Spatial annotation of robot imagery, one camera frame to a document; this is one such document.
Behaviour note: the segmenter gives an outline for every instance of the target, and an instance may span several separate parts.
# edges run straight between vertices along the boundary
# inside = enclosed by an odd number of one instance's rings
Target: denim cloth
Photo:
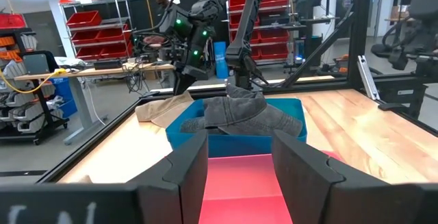
[[[301,121],[267,104],[261,92],[227,85],[227,93],[229,97],[204,99],[204,117],[184,121],[181,132],[213,129],[214,134],[271,136],[279,129],[295,137],[301,132]]]

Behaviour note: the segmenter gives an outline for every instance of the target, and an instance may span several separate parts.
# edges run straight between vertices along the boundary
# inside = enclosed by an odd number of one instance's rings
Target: yellow cable
[[[19,89],[17,89],[17,88],[15,88],[15,87],[13,87],[8,81],[7,81],[7,79],[5,78],[5,75],[3,74],[3,72],[1,71],[1,69],[0,69],[0,77],[3,79],[3,81],[12,89],[12,90],[15,90],[16,92],[18,92],[18,93],[23,93],[23,94],[29,94],[29,93],[33,93],[34,91],[37,91],[37,90],[39,90],[41,87],[42,87],[42,85],[45,83],[45,82],[47,82],[51,77],[53,77],[54,75],[57,75],[57,74],[61,74],[61,73],[66,73],[66,69],[58,69],[58,70],[56,70],[54,73],[52,73],[52,74],[50,74],[46,79],[44,79],[44,81],[38,86],[38,87],[36,87],[35,89],[33,89],[33,90],[28,90],[28,91],[22,91],[22,90],[19,90]]]
[[[151,19],[151,28],[152,28],[153,27],[153,19],[152,19],[152,13],[151,13],[151,4],[149,4],[149,0],[146,0],[146,4],[148,5],[149,18]]]

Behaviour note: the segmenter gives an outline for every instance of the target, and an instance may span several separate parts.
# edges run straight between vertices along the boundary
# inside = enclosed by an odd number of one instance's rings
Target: table leg
[[[82,92],[81,83],[77,77],[71,77],[68,80],[70,84],[71,93],[73,94],[73,99],[75,100],[77,111],[81,119],[82,127],[89,127],[93,124],[90,111],[88,110],[87,101]]]
[[[91,119],[91,114],[88,109],[85,96],[83,95],[80,81],[77,79],[77,77],[71,77],[68,82],[70,84],[71,93],[73,94],[73,99],[76,103],[79,118],[81,119],[82,128],[78,129],[70,136],[65,138],[65,145],[71,145],[74,138],[80,138],[80,136],[85,136],[86,134],[88,134],[88,132],[94,132],[96,131],[96,128],[101,126],[100,121],[96,121],[93,123]]]

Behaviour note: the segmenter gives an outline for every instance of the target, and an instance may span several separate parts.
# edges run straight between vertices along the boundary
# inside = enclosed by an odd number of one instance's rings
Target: desk
[[[305,108],[307,143],[391,184],[438,182],[438,140],[356,90],[269,95],[299,98]],[[139,123],[132,114],[59,183],[89,175],[94,183],[123,183],[172,151],[165,129]]]
[[[134,67],[135,64],[133,63],[124,63],[124,66],[127,68]],[[142,69],[142,71],[163,71],[163,70],[170,70],[173,69],[173,66],[170,64],[165,64],[162,66],[151,66],[151,64],[141,64],[139,65],[139,68]],[[73,99],[75,100],[77,110],[79,113],[79,117],[81,119],[82,127],[92,127],[93,122],[91,119],[90,111],[88,110],[86,99],[83,95],[81,84],[78,80],[78,77],[91,77],[91,76],[100,76],[100,75],[111,75],[111,74],[121,74],[124,73],[124,68],[119,69],[104,69],[104,70],[96,70],[96,69],[86,69],[83,71],[80,71],[78,73],[65,73],[65,74],[58,74],[54,75],[53,78],[59,78],[59,77],[68,77],[69,78],[69,84],[70,89],[73,94]],[[50,73],[46,74],[38,74],[38,75],[23,75],[19,77],[15,77],[14,80],[20,81],[20,80],[33,80],[33,79],[45,79],[48,76],[50,76]],[[69,143],[70,139],[75,136],[77,133],[81,132],[83,130],[80,129],[70,135],[64,142],[66,144]]]

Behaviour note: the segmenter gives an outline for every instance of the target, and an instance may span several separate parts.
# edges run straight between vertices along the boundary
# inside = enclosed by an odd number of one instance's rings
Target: orange object
[[[15,40],[11,36],[0,38],[0,47],[15,45]]]
[[[72,3],[72,2],[74,2],[74,1],[73,0],[60,0],[61,4],[63,4],[63,3]]]
[[[15,60],[15,62],[22,62],[21,57],[18,55],[20,50],[14,49],[9,51],[0,52],[0,59],[2,60]]]

